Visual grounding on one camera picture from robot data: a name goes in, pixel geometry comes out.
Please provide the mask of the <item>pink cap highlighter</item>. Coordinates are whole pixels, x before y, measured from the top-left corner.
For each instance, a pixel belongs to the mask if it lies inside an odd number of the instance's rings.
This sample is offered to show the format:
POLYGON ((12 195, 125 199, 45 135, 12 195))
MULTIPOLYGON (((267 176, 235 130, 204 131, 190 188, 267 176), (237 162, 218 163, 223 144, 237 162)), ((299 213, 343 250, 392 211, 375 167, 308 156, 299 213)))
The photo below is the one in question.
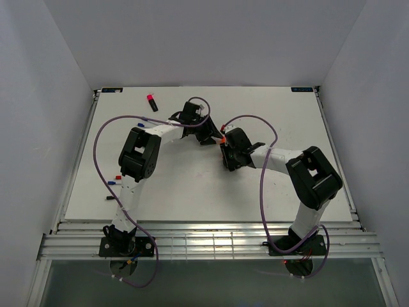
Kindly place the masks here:
POLYGON ((158 111, 158 106, 157 106, 157 104, 155 102, 155 99, 153 98, 153 95, 149 94, 149 95, 146 96, 146 98, 148 100, 148 103, 149 103, 152 111, 157 112, 158 111))

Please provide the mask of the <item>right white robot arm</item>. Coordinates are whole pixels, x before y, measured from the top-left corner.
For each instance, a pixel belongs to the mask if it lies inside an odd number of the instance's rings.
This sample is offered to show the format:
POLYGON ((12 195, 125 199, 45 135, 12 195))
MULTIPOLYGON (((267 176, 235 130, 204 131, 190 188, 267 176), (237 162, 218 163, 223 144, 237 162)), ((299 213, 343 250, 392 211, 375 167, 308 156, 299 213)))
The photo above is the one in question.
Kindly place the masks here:
POLYGON ((311 231, 316 230, 321 217, 343 181, 323 152, 316 146, 306 150, 272 148, 264 143, 249 147, 220 144, 223 165, 229 171, 250 167, 276 171, 289 176, 300 205, 289 228, 289 248, 296 254, 305 253, 311 246, 311 231))

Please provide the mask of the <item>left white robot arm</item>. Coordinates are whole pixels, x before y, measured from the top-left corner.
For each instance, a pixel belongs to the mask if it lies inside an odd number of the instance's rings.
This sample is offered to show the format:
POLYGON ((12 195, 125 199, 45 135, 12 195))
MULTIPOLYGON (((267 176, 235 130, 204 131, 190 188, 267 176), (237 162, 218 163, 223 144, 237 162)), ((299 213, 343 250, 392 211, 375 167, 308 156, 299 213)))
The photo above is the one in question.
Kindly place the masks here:
POLYGON ((167 143, 194 135, 200 145, 214 145, 222 134, 211 118, 180 123, 176 118, 152 128, 134 127, 128 134, 118 163, 120 166, 121 205, 112 220, 111 228, 121 232, 113 242, 114 249, 121 255, 129 255, 135 249, 135 239, 126 233, 136 229, 135 222, 144 181, 155 171, 160 147, 167 143))

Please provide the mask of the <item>right blue corner label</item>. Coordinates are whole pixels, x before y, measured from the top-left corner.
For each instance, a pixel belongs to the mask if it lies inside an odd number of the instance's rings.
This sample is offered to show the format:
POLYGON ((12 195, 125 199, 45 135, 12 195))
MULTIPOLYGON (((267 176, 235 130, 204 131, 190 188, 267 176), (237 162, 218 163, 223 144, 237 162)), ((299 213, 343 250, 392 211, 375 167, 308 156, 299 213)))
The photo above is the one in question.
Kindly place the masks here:
POLYGON ((302 93, 304 93, 304 92, 309 93, 309 92, 313 92, 314 90, 313 90, 312 87, 291 87, 291 91, 292 91, 292 92, 297 92, 297 93, 300 93, 300 92, 302 92, 302 93))

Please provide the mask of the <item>blue corner label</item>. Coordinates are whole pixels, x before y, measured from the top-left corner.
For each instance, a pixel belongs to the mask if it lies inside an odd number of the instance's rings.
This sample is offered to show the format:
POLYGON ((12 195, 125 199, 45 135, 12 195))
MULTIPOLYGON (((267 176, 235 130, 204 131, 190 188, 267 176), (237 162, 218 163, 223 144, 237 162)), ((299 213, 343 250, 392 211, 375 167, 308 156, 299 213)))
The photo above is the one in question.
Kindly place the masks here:
POLYGON ((123 88, 102 88, 102 93, 121 93, 123 88))
POLYGON ((291 87, 291 91, 292 91, 292 92, 297 92, 297 93, 300 93, 300 92, 302 92, 302 93, 304 93, 304 92, 309 93, 309 92, 313 92, 314 90, 313 90, 312 87, 291 87))

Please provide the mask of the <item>left blue corner label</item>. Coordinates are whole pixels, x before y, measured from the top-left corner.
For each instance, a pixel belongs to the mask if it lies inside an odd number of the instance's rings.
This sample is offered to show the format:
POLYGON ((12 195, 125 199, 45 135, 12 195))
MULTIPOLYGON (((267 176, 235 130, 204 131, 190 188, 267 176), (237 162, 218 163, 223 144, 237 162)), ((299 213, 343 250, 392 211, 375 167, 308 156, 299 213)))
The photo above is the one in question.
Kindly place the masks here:
POLYGON ((123 88, 102 88, 102 93, 121 93, 123 88))

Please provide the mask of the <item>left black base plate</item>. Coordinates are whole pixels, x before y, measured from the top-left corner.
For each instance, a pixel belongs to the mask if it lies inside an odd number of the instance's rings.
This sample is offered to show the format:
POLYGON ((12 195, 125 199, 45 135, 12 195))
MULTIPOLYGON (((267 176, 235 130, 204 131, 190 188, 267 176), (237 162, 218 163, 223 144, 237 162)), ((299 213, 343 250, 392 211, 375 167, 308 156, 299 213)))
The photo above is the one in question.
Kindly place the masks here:
POLYGON ((148 237, 134 237, 126 242, 119 242, 103 237, 98 251, 99 257, 152 257, 155 254, 154 246, 148 237))

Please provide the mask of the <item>aluminium frame rail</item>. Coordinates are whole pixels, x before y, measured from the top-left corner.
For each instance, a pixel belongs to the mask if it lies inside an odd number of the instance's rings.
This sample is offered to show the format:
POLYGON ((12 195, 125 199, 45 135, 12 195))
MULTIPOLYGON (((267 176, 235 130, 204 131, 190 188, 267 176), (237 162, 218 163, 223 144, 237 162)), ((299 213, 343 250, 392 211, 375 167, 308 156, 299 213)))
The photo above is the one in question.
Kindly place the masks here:
MULTIPOLYGON (((264 260, 268 249, 259 223, 148 223, 156 238, 160 260, 264 260)), ((383 251, 374 232, 359 222, 328 223, 331 258, 381 258, 383 251)), ((103 237, 100 223, 61 223, 44 235, 40 260, 97 260, 103 237)))

